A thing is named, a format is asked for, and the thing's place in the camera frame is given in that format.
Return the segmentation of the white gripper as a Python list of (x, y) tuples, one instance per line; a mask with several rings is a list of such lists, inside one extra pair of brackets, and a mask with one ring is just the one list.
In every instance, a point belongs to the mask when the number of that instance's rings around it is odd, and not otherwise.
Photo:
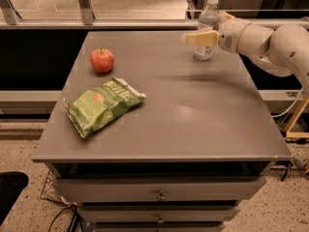
[(231, 53), (238, 52), (238, 42), (243, 30), (250, 24), (249, 20), (235, 18), (233, 15), (222, 11), (220, 20), (223, 22), (219, 31), (194, 31), (182, 34), (185, 44), (215, 46), (217, 43), (221, 49)]

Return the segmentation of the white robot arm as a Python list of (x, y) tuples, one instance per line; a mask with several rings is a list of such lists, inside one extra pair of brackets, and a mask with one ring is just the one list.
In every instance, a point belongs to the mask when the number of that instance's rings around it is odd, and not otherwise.
[(185, 44), (215, 46), (246, 56), (263, 71), (285, 77), (293, 74), (309, 93), (309, 32), (299, 24), (276, 29), (231, 14), (220, 15), (217, 31), (200, 29), (184, 33)]

